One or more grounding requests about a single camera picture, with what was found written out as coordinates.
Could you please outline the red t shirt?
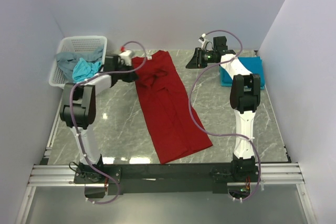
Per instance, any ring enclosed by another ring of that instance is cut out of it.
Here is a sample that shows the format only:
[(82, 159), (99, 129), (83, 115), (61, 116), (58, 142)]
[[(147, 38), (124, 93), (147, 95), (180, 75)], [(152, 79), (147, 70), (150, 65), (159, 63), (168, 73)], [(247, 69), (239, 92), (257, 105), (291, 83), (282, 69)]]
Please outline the red t shirt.
[(211, 147), (172, 58), (159, 50), (136, 71), (135, 82), (148, 132), (161, 164)]

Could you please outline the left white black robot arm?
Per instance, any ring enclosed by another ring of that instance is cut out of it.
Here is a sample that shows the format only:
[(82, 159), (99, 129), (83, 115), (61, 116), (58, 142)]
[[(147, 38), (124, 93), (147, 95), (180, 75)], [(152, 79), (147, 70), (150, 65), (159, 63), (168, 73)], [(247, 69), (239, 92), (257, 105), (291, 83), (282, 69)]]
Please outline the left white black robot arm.
[(119, 80), (128, 83), (137, 80), (133, 57), (131, 50), (106, 56), (104, 64), (93, 77), (64, 86), (60, 119), (70, 128), (80, 152), (75, 179), (99, 183), (107, 174), (92, 127), (97, 112), (96, 95), (113, 87)]

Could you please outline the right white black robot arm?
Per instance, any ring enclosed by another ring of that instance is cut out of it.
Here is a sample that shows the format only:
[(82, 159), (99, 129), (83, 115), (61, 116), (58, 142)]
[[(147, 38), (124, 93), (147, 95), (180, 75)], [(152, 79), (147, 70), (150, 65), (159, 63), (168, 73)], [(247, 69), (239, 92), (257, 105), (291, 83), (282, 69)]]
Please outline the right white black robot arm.
[(260, 105), (260, 75), (249, 71), (233, 50), (229, 50), (225, 36), (214, 37), (212, 41), (202, 34), (187, 69), (205, 69), (210, 63), (220, 66), (232, 79), (229, 102), (236, 119), (236, 144), (233, 151), (229, 176), (241, 182), (258, 172), (253, 149), (254, 119)]

